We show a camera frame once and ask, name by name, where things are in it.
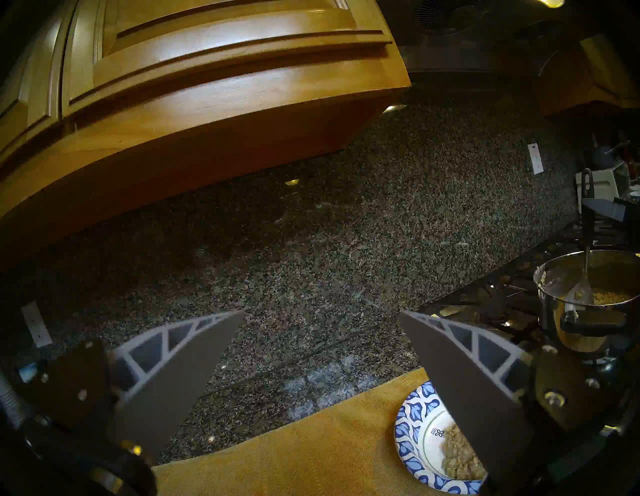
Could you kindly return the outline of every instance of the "bolt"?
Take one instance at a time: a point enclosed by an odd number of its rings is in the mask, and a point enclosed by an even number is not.
[[[545,399],[547,400],[549,406],[557,406],[558,408],[562,408],[564,406],[564,403],[566,402],[566,398],[562,394],[555,391],[547,391],[545,393]]]
[[[593,377],[589,377],[588,379],[585,379],[584,382],[589,387],[592,387],[594,389],[600,389],[600,383]]]

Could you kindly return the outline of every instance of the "stainless steel pot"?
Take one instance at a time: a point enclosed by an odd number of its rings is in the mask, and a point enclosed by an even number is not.
[[[640,258],[634,253],[592,250],[589,284],[594,293],[627,295],[609,305],[579,305],[566,295],[580,280],[584,252],[569,253],[537,268],[533,280],[542,302],[541,327],[566,347],[604,354],[625,349],[640,324]]]

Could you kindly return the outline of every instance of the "yellow cloth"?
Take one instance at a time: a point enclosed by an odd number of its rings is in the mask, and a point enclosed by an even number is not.
[[[441,495],[404,467],[396,413],[427,380],[408,372],[231,448],[154,467],[160,496]]]

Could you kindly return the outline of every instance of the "paper plate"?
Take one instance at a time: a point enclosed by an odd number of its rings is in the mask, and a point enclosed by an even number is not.
[[[453,419],[431,381],[404,400],[396,417],[396,450],[407,470],[429,487],[453,494],[477,494],[482,481],[456,481],[442,469],[444,429]]]

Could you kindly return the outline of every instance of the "spoon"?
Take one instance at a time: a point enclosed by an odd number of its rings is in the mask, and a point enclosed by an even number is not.
[[[577,303],[579,305],[593,305],[593,291],[589,285],[589,253],[591,246],[587,245],[584,248],[584,267],[582,268],[582,277],[578,281],[578,284],[572,287],[571,291],[566,295],[567,301],[571,303]]]
[[[591,170],[582,171],[582,198],[593,198],[593,174]],[[596,212],[582,204],[582,233],[584,234],[584,267],[578,284],[566,295],[567,301],[578,305],[593,305],[593,291],[589,285],[589,254],[593,245]]]

